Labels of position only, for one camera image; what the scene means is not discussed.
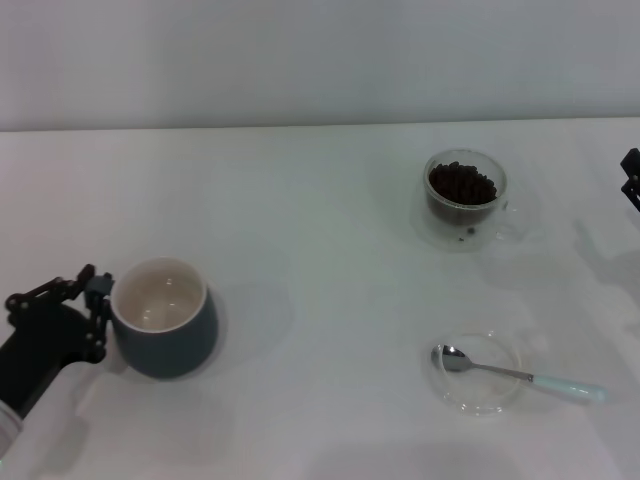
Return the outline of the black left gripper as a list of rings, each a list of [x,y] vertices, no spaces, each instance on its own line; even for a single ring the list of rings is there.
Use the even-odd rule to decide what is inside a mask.
[[[110,273],[98,275],[95,266],[87,264],[73,280],[56,277],[6,299],[9,313],[25,311],[1,346],[1,401],[18,417],[27,417],[66,366],[97,364],[105,358],[113,285]],[[62,304],[79,297],[89,317]],[[35,306],[37,302],[54,305]]]

